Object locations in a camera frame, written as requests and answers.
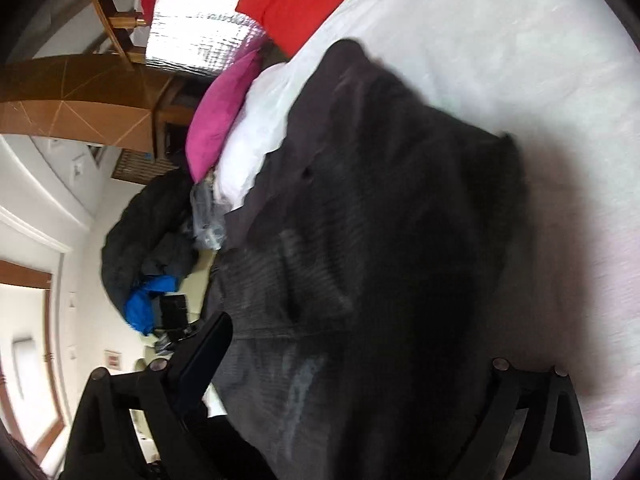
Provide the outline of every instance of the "wooden chair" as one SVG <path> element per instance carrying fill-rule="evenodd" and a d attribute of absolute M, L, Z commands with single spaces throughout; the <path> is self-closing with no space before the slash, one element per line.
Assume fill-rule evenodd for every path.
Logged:
<path fill-rule="evenodd" d="M 132 63 L 145 62 L 145 49 L 135 46 L 129 37 L 129 31 L 136 27 L 146 27 L 148 23 L 141 12 L 130 10 L 118 12 L 113 0 L 91 0 L 107 37 L 123 62 L 132 68 Z"/>

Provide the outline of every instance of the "white wall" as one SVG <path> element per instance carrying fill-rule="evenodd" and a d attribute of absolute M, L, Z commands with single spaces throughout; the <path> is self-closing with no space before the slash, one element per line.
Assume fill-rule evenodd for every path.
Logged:
<path fill-rule="evenodd" d="M 89 232 L 92 216 L 68 191 L 27 136 L 0 137 L 0 212 L 67 252 Z"/>
<path fill-rule="evenodd" d="M 84 142 L 45 137 L 31 137 L 31 140 L 65 187 L 95 216 L 102 188 L 113 173 L 120 148 L 107 147 L 98 165 Z"/>
<path fill-rule="evenodd" d="M 135 0 L 113 0 L 120 11 L 131 10 Z M 50 38 L 34 57 L 82 54 L 102 33 L 102 23 L 89 5 L 78 12 Z"/>
<path fill-rule="evenodd" d="M 0 221 L 0 259 L 53 274 L 60 253 Z"/>
<path fill-rule="evenodd" d="M 84 388 L 89 373 L 104 366 L 104 351 L 122 354 L 122 370 L 129 372 L 143 356 L 144 345 L 138 333 L 122 319 L 100 280 L 100 251 L 104 238 L 120 219 L 123 209 L 143 186 L 108 180 L 100 200 L 95 223 L 87 238 L 80 273 L 77 308 L 78 388 Z"/>

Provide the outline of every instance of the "dark gray blanket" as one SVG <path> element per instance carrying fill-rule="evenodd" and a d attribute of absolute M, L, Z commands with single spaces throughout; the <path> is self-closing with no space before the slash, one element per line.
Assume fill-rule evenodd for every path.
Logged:
<path fill-rule="evenodd" d="M 522 197 L 510 137 L 424 105 L 353 41 L 327 51 L 225 218 L 204 309 L 233 319 L 213 382 L 278 478 L 447 473 L 476 423 L 469 327 Z"/>

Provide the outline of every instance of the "black jacket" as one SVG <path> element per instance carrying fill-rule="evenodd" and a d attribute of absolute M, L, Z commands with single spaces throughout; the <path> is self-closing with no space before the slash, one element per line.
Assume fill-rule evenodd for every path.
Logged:
<path fill-rule="evenodd" d="M 193 180 L 183 170 L 155 177 L 131 199 L 107 234 L 102 285 L 121 314 L 144 274 L 172 274 L 181 280 L 191 272 L 198 255 L 192 241 L 178 230 L 191 214 L 192 186 Z M 172 268 L 166 271 L 169 263 Z"/>

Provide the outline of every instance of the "plastic bag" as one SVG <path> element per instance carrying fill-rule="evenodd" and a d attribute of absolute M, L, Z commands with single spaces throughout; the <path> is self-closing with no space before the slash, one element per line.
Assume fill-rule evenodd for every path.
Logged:
<path fill-rule="evenodd" d="M 219 250 L 225 241 L 225 214 L 231 206 L 216 198 L 213 171 L 191 189 L 193 233 L 199 249 Z"/>

